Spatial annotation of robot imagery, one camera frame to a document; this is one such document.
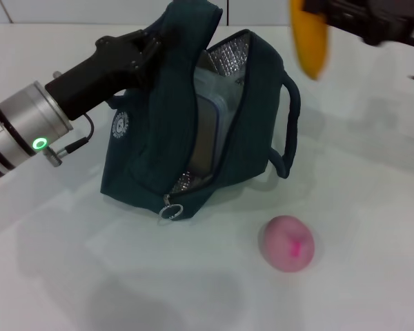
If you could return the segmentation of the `yellow banana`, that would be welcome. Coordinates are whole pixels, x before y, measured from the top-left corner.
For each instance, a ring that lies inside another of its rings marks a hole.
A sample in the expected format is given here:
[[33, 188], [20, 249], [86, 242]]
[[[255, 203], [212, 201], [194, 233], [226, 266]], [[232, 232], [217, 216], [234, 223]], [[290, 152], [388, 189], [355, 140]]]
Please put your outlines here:
[[289, 0], [290, 27], [300, 68], [317, 81], [326, 65], [328, 25], [324, 13], [307, 12], [305, 5], [306, 0]]

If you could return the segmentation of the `dark teal zipper bag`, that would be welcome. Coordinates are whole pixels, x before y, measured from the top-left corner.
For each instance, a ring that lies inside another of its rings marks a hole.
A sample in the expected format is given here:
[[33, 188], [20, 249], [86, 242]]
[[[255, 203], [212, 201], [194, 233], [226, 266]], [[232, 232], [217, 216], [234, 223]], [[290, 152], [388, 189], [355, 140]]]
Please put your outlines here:
[[[241, 30], [210, 44], [222, 11], [209, 0], [172, 0], [146, 29], [179, 30], [149, 91], [128, 89], [109, 100], [115, 111], [101, 192], [170, 220], [193, 217], [220, 188], [263, 173], [286, 178], [297, 149], [300, 93], [280, 54]], [[220, 75], [243, 87], [219, 163], [201, 178], [188, 171], [197, 134], [194, 72], [203, 52]]]

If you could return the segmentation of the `clear blue-rimmed food container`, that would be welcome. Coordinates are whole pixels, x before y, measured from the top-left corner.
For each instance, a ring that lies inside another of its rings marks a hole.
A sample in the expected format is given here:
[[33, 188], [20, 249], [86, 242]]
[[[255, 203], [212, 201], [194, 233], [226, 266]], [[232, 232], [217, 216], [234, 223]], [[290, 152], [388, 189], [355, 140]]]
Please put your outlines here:
[[204, 178], [212, 174], [219, 163], [243, 87], [232, 77], [203, 68], [195, 69], [194, 87], [198, 124], [188, 171]]

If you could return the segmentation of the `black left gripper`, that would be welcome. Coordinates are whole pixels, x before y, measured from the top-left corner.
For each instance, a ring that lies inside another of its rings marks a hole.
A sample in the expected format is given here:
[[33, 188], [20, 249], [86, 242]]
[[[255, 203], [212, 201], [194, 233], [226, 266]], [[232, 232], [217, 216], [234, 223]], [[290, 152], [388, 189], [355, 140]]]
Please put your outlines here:
[[104, 36], [88, 59], [47, 83], [45, 89], [73, 121], [122, 90], [152, 86], [166, 55], [180, 39], [179, 30]]

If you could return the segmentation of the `pink peach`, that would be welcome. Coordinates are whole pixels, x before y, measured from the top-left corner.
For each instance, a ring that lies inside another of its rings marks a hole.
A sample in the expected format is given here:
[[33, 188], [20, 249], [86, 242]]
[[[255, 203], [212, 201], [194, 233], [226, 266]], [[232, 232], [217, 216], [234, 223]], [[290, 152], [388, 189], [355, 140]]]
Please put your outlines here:
[[297, 217], [282, 215], [264, 225], [258, 238], [263, 258], [282, 272], [299, 272], [315, 255], [315, 240], [309, 228]]

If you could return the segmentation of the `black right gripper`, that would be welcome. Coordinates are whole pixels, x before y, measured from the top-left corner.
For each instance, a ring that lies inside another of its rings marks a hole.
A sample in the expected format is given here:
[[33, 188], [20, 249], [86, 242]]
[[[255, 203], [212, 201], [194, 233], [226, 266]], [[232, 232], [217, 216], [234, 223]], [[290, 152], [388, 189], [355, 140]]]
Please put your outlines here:
[[[366, 9], [366, 16], [353, 14]], [[414, 47], [414, 0], [304, 0], [302, 10], [327, 14], [329, 26], [357, 35], [370, 46], [394, 41]], [[336, 12], [349, 14], [330, 14]]]

